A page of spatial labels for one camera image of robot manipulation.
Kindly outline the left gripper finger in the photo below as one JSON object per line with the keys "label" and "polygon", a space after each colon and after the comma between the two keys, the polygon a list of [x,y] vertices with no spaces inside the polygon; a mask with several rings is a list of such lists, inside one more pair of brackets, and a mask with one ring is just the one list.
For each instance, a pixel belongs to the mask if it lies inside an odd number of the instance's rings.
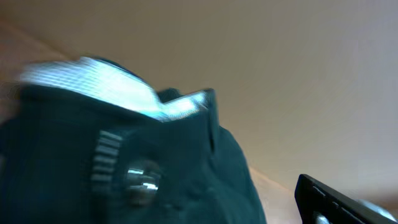
{"label": "left gripper finger", "polygon": [[294,197],[303,224],[397,224],[386,209],[353,200],[307,174],[299,175]]}

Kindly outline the black shorts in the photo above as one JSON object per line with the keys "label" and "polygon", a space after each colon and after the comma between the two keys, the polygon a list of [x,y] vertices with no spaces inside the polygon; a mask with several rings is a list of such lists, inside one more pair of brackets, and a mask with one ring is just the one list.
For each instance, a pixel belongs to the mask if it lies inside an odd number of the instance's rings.
{"label": "black shorts", "polygon": [[265,223],[215,91],[155,91],[107,60],[28,66],[1,125],[2,223]]}

